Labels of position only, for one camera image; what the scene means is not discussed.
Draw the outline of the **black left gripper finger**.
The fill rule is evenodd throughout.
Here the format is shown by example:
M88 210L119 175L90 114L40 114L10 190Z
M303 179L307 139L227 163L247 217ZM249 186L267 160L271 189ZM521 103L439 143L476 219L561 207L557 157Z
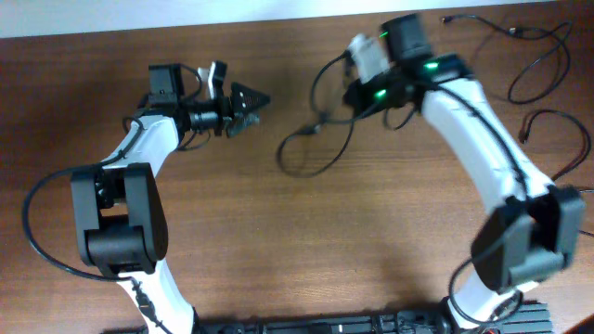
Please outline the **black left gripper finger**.
M270 96L241 83L231 84L231 108L235 116L245 116L270 103Z
M249 113L243 117L234 119L231 124L226 128L226 136L228 138L235 137L245 131L247 128L253 125L257 125L260 122L258 114Z

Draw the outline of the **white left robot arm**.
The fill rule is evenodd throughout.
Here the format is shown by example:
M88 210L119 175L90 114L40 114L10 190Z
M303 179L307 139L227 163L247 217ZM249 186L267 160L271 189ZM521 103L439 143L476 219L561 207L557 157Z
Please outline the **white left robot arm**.
M82 261L120 285L142 314L146 333L197 333L199 317L177 287L165 256L169 236L156 177L175 151L196 149L197 135L234 137L259 122L269 95L223 85L226 64L191 69L199 89L186 93L180 63L151 65L150 90L122 143L96 167L71 177Z

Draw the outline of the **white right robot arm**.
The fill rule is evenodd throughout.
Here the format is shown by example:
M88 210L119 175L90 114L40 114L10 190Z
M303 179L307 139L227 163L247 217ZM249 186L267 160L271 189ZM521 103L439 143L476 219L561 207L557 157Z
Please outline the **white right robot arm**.
M356 119L413 104L451 147L487 219L461 269L462 285L433 311L402 311L400 333L550 333L548 307L524 295L574 259L586 211L580 192L558 187L525 156L454 54L433 54L417 15L359 34L345 52L356 79L344 95Z

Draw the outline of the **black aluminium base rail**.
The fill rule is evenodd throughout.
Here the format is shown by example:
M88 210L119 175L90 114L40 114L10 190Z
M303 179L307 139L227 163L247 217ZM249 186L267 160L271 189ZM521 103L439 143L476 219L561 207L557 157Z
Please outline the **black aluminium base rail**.
M286 322L251 321L204 323L199 334L439 334L461 333L437 310L401 311L396 314L367 314L311 318ZM553 324L545 303L524 304L513 317L492 326L471 328L470 333L552 334Z

